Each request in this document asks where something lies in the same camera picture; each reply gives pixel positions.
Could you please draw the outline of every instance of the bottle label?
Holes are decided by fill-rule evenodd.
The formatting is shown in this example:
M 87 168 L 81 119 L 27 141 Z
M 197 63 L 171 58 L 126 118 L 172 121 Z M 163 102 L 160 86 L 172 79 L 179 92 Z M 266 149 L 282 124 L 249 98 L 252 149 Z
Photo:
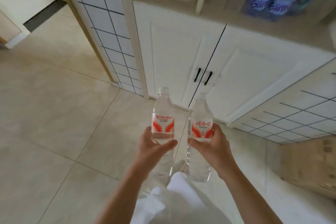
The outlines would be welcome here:
M 174 117 L 152 114 L 152 132 L 157 133 L 174 133 Z
M 288 0 L 276 0 L 271 2 L 268 6 L 270 13 L 276 15 L 284 15 L 293 4 L 292 1 Z
M 191 119 L 191 137 L 194 138 L 212 138 L 213 121 L 211 119 Z
M 251 0 L 250 6 L 255 10 L 262 11 L 265 9 L 268 1 L 269 0 Z

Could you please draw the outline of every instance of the black cabinet handle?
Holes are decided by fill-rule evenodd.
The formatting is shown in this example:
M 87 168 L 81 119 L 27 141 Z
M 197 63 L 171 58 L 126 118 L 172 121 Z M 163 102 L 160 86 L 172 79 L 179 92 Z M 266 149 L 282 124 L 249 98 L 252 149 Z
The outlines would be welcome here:
M 212 71 L 210 72 L 209 77 L 208 77 L 208 79 L 205 81 L 204 85 L 207 85 L 207 83 L 208 83 L 208 81 L 209 81 L 209 79 L 210 79 L 211 76 L 212 76 Z
M 196 82 L 196 80 L 197 80 L 197 78 L 198 78 L 198 75 L 200 74 L 200 71 L 201 71 L 201 68 L 199 68 L 198 71 L 197 71 L 197 75 L 196 75 L 196 78 L 195 78 L 195 80 L 194 80 L 194 83 Z

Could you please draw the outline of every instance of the cabinet panel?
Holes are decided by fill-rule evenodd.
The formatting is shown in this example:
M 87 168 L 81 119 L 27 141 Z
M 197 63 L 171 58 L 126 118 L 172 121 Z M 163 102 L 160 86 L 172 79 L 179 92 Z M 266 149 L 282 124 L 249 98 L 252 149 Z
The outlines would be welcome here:
M 230 123 L 333 57 L 333 53 L 227 25 L 197 93 L 208 92 L 214 117 Z
M 188 107 L 224 25 L 133 4 L 148 94 L 156 97 L 159 87 L 169 87 L 173 104 Z

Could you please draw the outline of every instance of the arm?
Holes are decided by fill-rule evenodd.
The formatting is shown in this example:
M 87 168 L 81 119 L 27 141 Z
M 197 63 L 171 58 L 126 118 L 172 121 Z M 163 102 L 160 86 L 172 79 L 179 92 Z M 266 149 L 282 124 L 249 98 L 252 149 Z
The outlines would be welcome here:
M 214 136 L 210 143 L 202 143 L 193 138 L 188 143 L 203 155 L 208 163 L 224 180 L 237 205 L 245 224 L 282 224 L 279 217 L 267 204 L 239 169 L 219 125 L 213 125 Z
M 140 137 L 135 161 L 95 224 L 130 223 L 142 183 L 161 157 L 176 145 L 176 140 L 163 145 L 154 143 L 151 140 L 151 127 L 147 127 Z

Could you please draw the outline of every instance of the hand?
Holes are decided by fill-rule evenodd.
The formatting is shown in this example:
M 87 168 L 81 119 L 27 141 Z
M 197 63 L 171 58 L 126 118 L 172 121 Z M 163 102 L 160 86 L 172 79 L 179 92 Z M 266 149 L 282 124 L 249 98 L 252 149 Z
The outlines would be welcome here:
M 213 124 L 213 132 L 210 143 L 199 142 L 194 138 L 188 138 L 188 143 L 202 154 L 217 171 L 218 176 L 224 180 L 239 168 L 230 150 L 230 143 L 218 124 Z
M 151 127 L 145 128 L 145 131 L 140 137 L 137 155 L 131 170 L 141 174 L 143 181 L 145 181 L 161 157 L 168 151 L 173 150 L 176 145 L 177 140 L 174 139 L 163 145 L 155 143 L 151 139 Z

